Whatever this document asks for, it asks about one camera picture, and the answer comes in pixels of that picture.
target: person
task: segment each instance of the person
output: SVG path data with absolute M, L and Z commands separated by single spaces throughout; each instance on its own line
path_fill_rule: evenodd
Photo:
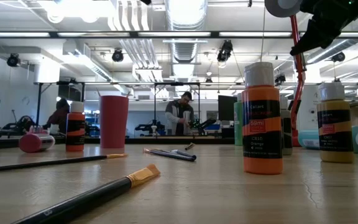
M 191 93 L 185 92 L 179 100 L 173 100 L 165 108 L 165 116 L 168 119 L 167 134 L 182 136 L 190 134 L 189 121 L 194 118 L 194 110 L 189 105 Z
M 59 132 L 66 133 L 67 114 L 70 112 L 70 105 L 66 99 L 60 99 L 56 103 L 56 111 L 49 117 L 44 128 L 50 128 L 51 124 L 59 125 Z

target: pink container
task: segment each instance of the pink container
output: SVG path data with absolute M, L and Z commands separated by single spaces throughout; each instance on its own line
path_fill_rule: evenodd
M 100 96 L 100 145 L 124 148 L 129 99 L 124 96 Z
M 48 134 L 25 134 L 19 140 L 19 148 L 26 153 L 43 152 L 55 144 L 55 138 Z

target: wooden table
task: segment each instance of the wooden table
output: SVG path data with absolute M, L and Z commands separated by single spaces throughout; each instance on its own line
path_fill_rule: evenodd
M 160 177 L 74 223 L 358 223 L 358 155 L 355 164 L 330 164 L 320 162 L 318 151 L 295 149 L 285 157 L 282 175 L 267 176 L 243 173 L 241 147 L 197 145 L 191 150 L 198 156 L 194 163 L 143 154 L 142 147 L 127 145 L 125 159 L 0 172 L 0 223 L 150 163 Z M 111 151 L 96 145 L 69 154 L 63 145 L 38 154 L 1 149 L 0 166 L 106 153 Z

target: flat paintbrush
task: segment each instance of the flat paintbrush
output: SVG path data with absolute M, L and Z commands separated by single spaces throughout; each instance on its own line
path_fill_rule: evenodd
M 192 157 L 187 157 L 187 156 L 183 156 L 183 155 L 179 155 L 179 154 L 175 154 L 175 153 L 171 153 L 171 152 L 167 152 L 167 151 L 161 151 L 161 150 L 157 150 L 157 149 L 143 148 L 143 151 L 146 152 L 146 153 L 149 153 L 149 154 L 169 157 L 169 158 L 173 158 L 173 159 L 181 159 L 181 160 L 184 160 L 184 161 L 194 162 L 194 160 L 195 160 Z
M 59 164 L 69 164 L 69 163 L 76 163 L 76 162 L 87 162 L 87 161 L 95 161 L 95 160 L 100 160 L 100 159 L 121 158 L 121 157 L 126 157 L 126 156 L 127 156 L 127 154 L 110 154 L 110 155 L 104 155 L 104 156 L 88 156 L 88 157 L 79 157 L 79 158 L 72 158 L 72 159 L 59 159 L 59 160 L 55 160 L 55 161 L 31 162 L 28 164 L 0 166 L 0 171 L 25 169 L 25 168 L 30 168 L 30 167 L 59 165 Z
M 196 144 L 190 143 L 190 144 L 185 148 L 185 150 L 187 151 L 187 150 L 189 150 L 189 149 L 192 149 L 192 148 L 195 147 L 195 146 L 196 146 Z
M 143 184 L 160 175 L 160 171 L 154 164 L 129 174 L 118 180 L 114 180 L 95 189 L 72 197 L 64 202 L 25 217 L 13 224 L 56 224 L 68 223 L 73 219 L 89 212 L 90 210 L 108 202 L 127 192 L 129 189 Z

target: red cup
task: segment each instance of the red cup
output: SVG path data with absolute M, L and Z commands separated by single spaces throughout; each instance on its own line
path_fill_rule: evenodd
M 100 146 L 119 149 L 125 146 L 129 99 L 100 96 Z

